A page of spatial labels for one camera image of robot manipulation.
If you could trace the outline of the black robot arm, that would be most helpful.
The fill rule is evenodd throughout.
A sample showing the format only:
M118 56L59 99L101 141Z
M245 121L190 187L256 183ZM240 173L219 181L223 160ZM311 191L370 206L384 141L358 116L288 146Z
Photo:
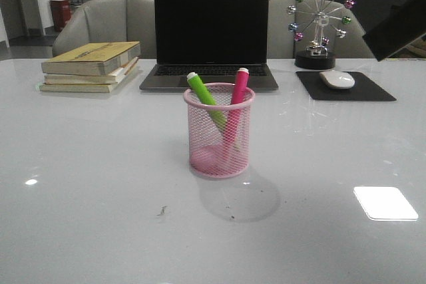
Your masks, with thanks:
M400 51L425 57L425 0L407 0L370 31L363 40L378 60Z

